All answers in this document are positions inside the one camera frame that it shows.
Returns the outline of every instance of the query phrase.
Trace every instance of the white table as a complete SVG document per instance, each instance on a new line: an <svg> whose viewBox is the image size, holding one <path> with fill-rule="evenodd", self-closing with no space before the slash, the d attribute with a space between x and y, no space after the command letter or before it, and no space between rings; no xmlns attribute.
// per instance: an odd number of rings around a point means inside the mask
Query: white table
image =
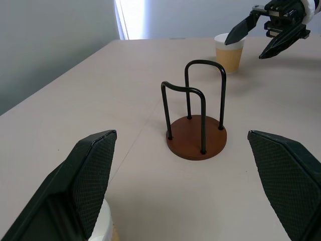
<svg viewBox="0 0 321 241"><path fill-rule="evenodd" d="M321 160L321 37L259 60L270 41L248 38L240 72L228 76L218 156L183 160L168 149L161 82L184 84L184 67L212 59L214 39L115 41L0 116L0 236L44 178L92 133L116 129L106 198L121 240L289 240L261 186L249 130L283 135ZM193 66L191 86L218 118L221 80ZM185 94L168 91L171 120ZM200 102L192 95L192 113Z"/></svg>

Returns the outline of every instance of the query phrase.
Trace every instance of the white paper cup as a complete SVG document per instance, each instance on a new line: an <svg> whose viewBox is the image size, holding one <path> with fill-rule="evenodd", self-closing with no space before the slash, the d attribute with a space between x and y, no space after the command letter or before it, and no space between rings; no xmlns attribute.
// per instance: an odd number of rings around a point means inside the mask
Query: white paper cup
<svg viewBox="0 0 321 241"><path fill-rule="evenodd" d="M226 73L235 73L239 69L245 38L241 41L225 45L228 34L215 37L216 60L221 64Z"/></svg>

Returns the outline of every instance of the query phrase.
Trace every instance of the black metal wire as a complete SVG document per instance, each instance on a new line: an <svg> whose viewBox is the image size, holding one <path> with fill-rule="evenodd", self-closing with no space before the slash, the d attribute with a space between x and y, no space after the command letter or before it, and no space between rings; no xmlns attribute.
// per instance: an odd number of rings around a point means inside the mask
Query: black metal wire
<svg viewBox="0 0 321 241"><path fill-rule="evenodd" d="M166 87L174 91L186 92L186 94L195 93L200 97L201 99L201 146L202 146L201 153L205 154L206 153L206 101L205 101L204 94L196 88L176 86L167 81L162 82L161 89L162 89L162 97L163 97L167 130L169 133L169 137L168 137L169 140L173 139L173 135L172 135L172 128L171 128L170 114L169 114L169 106L167 103Z"/></svg>
<svg viewBox="0 0 321 241"><path fill-rule="evenodd" d="M225 69L223 68L222 65L219 63L216 63L214 61L210 60L193 60L190 63L188 63L185 67L185 86L189 87L189 67L191 67L194 64L207 64L207 65L212 65L214 67L217 67L222 76L222 90L221 90L221 110L220 110L220 124L219 124L219 130L223 130L223 121L224 121L224 109L225 109L225 95L226 95L226 72ZM190 99L190 93L186 92L186 102L187 102L187 118L191 119L191 99Z"/></svg>

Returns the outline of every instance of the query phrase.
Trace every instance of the cup holder stand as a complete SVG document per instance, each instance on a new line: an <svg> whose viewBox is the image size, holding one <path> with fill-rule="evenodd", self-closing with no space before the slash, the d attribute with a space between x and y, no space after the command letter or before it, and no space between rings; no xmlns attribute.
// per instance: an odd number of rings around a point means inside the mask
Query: cup holder stand
<svg viewBox="0 0 321 241"><path fill-rule="evenodd" d="M206 101L204 94L190 87L189 67L194 64L206 64L217 67L222 76L220 120L206 116ZM210 60L193 60L185 67L185 87L173 85L167 81L162 82L162 97L165 110L167 133L166 141L169 149L177 156L193 161L200 161L219 154L226 145L227 132L223 126L226 72L222 65ZM166 88L186 93L187 113L171 124ZM190 93L197 94L201 99L201 115L191 115Z"/></svg>

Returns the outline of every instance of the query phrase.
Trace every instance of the brown circular base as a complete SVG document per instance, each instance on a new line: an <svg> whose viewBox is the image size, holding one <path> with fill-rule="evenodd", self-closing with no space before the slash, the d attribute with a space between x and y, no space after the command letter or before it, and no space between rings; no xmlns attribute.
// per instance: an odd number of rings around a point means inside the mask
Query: brown circular base
<svg viewBox="0 0 321 241"><path fill-rule="evenodd" d="M193 115L192 119L180 118L171 125L173 139L167 145L177 156L187 160L200 161L219 154L226 145L226 129L219 130L219 122L206 117L206 154L201 153L201 116Z"/></svg>

